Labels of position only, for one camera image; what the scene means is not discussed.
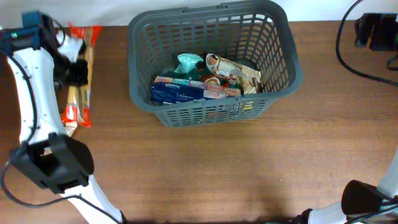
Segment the San Remo spaghetti pack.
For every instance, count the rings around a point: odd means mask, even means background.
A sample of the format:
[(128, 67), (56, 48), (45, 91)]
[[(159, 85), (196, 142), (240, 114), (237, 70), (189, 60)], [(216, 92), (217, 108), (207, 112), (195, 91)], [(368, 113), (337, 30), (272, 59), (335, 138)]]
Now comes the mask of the San Remo spaghetti pack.
[(61, 51), (72, 63), (72, 74), (67, 78), (68, 98), (61, 120), (71, 130), (77, 126), (91, 128), (90, 96), (94, 49), (103, 27), (77, 27), (69, 24), (69, 28), (71, 35), (67, 37)]

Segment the blue Kleenex tissue box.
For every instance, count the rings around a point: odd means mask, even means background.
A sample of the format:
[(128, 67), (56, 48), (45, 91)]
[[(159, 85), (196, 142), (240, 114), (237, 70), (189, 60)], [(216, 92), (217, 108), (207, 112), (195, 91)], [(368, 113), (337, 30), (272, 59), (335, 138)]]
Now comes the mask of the blue Kleenex tissue box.
[(224, 87), (213, 80), (200, 82), (162, 76), (155, 78), (151, 93), (153, 101), (166, 104), (241, 96), (239, 88)]

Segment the light teal tissue pack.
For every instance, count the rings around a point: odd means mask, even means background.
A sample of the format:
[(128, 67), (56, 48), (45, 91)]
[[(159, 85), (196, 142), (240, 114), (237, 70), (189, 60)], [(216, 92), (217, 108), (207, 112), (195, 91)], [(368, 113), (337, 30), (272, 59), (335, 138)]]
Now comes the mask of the light teal tissue pack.
[(184, 53), (177, 56), (179, 64), (174, 70), (178, 74), (188, 74), (195, 70), (198, 70), (198, 63), (204, 62), (204, 60), (197, 54)]

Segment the green Nescafe coffee bag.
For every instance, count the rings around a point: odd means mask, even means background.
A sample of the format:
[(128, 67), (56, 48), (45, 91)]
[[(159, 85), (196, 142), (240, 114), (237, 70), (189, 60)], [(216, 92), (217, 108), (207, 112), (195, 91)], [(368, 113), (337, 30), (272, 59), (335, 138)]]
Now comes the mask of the green Nescafe coffee bag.
[(213, 75), (207, 68), (206, 69), (194, 68), (190, 70), (188, 73), (183, 73), (181, 70), (175, 69), (171, 71), (166, 71), (162, 74), (166, 77), (180, 78), (184, 80), (192, 80), (203, 83), (212, 83), (212, 84), (221, 85), (223, 87), (242, 89), (242, 87), (237, 83), (232, 84), (228, 80), (224, 80)]

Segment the beige cookie bag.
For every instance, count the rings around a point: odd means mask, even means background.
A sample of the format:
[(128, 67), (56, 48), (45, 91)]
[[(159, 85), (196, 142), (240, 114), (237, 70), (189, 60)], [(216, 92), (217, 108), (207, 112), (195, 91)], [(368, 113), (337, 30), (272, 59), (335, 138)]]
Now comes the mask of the beige cookie bag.
[(220, 80), (226, 80), (229, 85), (238, 85), (244, 95), (259, 93), (261, 90), (261, 73), (258, 70), (242, 65), (216, 54), (206, 55), (208, 70)]
[(77, 122), (69, 122), (69, 123), (65, 123), (65, 125), (64, 125), (65, 131), (69, 137), (73, 136), (73, 133), (75, 132), (77, 127), (78, 127)]

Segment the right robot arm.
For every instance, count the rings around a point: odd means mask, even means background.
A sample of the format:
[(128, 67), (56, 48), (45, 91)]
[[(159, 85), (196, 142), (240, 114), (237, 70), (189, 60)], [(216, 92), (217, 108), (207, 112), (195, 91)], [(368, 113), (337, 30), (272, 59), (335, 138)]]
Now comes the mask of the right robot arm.
[(397, 154), (377, 186), (358, 180), (346, 185), (341, 200), (321, 209), (308, 209), (288, 220), (265, 224), (397, 223)]

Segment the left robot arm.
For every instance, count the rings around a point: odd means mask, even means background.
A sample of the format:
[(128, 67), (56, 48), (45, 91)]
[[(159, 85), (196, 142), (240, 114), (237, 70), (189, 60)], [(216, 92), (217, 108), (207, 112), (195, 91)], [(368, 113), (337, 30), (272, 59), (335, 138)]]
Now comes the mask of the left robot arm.
[(88, 147), (72, 137), (90, 122), (93, 53), (100, 28), (62, 25), (40, 11), (22, 14), (22, 27), (1, 32), (17, 86), (20, 146), (6, 162), (57, 200), (71, 202), (89, 223), (126, 223), (94, 176)]

